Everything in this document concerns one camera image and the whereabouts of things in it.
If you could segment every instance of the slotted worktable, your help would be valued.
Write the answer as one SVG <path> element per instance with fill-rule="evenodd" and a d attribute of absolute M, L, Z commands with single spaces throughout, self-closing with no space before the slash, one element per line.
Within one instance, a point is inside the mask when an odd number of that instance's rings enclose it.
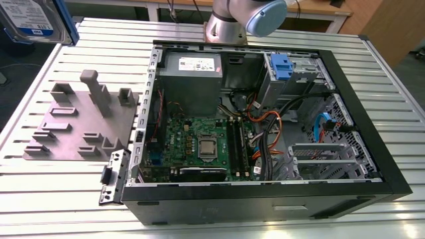
<path fill-rule="evenodd" d="M 277 31 L 251 45 L 331 50 L 413 194 L 333 220 L 145 227 L 125 206 L 98 207 L 101 162 L 25 161 L 56 82 L 97 70 L 110 92 L 144 92 L 151 40 L 202 41 L 202 26 L 86 18 L 76 47 L 57 45 L 0 135 L 0 235 L 93 238 L 423 238 L 425 117 L 369 42 L 357 36 Z"/>

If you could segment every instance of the green circuit board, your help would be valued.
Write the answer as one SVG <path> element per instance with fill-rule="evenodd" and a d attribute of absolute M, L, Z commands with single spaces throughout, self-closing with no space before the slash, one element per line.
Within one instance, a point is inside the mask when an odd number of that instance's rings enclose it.
<path fill-rule="evenodd" d="M 199 139 L 209 137 L 215 141 L 215 158 L 198 157 Z M 161 165 L 151 166 L 153 182 L 169 182 L 169 170 L 181 167 L 209 167 L 226 169 L 226 181 L 250 181 L 251 173 L 230 173 L 230 160 L 226 139 L 226 119 L 169 119 L 166 124 L 165 149 Z"/>
<path fill-rule="evenodd" d="M 217 166 L 227 167 L 225 119 L 221 119 L 221 127 L 215 127 L 218 119 L 173 119 L 166 127 L 166 140 L 162 166 Z M 185 122 L 190 122 L 187 131 Z M 213 135 L 217 142 L 217 160 L 203 162 L 198 159 L 198 137 Z"/>

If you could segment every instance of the motherboard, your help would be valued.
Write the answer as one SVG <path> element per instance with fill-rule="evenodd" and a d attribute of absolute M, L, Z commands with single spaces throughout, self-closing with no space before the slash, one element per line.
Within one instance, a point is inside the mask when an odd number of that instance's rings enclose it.
<path fill-rule="evenodd" d="M 241 119 L 167 119 L 162 152 L 149 152 L 145 182 L 250 181 L 246 134 Z"/>

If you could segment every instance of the hard drive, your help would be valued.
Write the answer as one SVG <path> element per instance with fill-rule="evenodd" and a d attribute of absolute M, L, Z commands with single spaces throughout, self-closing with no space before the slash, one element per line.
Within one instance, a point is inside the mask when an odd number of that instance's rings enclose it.
<path fill-rule="evenodd" d="M 62 0 L 0 0 L 0 21 L 14 42 L 74 45 L 78 40 Z"/>

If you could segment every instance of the sticker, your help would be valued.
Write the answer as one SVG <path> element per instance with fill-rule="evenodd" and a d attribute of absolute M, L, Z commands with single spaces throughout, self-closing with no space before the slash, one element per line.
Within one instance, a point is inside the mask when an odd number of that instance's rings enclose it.
<path fill-rule="evenodd" d="M 213 58 L 182 57 L 178 59 L 179 71 L 214 71 Z"/>
<path fill-rule="evenodd" d="M 259 108 L 259 106 L 261 106 L 261 105 L 259 105 L 259 103 L 258 103 L 257 101 L 253 101 L 253 102 L 251 102 L 251 105 L 253 105 L 257 109 L 258 109 L 258 108 Z"/>
<path fill-rule="evenodd" d="M 259 167 L 253 167 L 253 173 L 254 174 L 261 174 L 261 168 Z"/>
<path fill-rule="evenodd" d="M 0 5 L 14 26 L 30 35 L 52 35 L 53 28 L 42 8 L 32 0 L 0 0 Z"/>

